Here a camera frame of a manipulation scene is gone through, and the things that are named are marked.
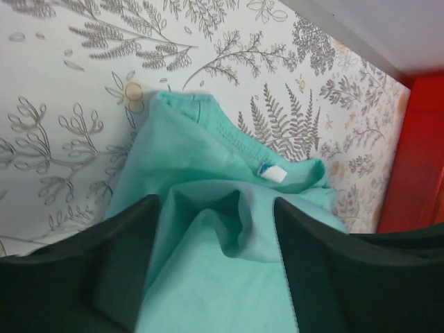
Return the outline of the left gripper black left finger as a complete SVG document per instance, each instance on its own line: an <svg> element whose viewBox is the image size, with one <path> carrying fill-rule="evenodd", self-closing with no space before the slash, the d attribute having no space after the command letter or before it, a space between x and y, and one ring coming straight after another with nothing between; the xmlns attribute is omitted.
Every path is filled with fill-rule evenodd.
<svg viewBox="0 0 444 333"><path fill-rule="evenodd" d="M1 258L2 332L134 332L159 216L145 196L24 256Z"/></svg>

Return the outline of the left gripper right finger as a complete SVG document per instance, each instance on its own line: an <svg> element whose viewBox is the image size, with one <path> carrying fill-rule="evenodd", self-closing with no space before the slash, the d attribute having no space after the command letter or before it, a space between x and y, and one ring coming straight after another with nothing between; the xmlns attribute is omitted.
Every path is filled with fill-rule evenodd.
<svg viewBox="0 0 444 333"><path fill-rule="evenodd" d="M442 332L443 225L346 234L278 198L274 221L300 332Z"/></svg>

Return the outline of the turquoise t shirt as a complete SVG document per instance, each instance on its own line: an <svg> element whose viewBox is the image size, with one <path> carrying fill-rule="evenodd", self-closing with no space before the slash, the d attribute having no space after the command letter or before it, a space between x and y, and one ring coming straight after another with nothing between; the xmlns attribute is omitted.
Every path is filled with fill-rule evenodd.
<svg viewBox="0 0 444 333"><path fill-rule="evenodd" d="M107 216L161 202L138 332L297 332L275 232L281 197L345 232L324 163L289 162L213 96L158 92Z"/></svg>

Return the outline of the red plastic bin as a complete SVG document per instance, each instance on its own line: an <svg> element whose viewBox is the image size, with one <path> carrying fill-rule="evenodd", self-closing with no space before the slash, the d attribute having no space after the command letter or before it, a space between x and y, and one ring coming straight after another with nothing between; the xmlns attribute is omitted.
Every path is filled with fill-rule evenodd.
<svg viewBox="0 0 444 333"><path fill-rule="evenodd" d="M415 80L377 226L404 232L443 222L443 72Z"/></svg>

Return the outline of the floral table mat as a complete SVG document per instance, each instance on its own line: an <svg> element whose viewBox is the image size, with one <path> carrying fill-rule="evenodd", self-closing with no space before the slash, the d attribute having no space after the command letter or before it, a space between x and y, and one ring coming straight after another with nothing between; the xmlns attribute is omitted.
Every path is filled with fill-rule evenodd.
<svg viewBox="0 0 444 333"><path fill-rule="evenodd" d="M409 90L279 1L2 1L1 255L101 220L155 90L213 94L379 220Z"/></svg>

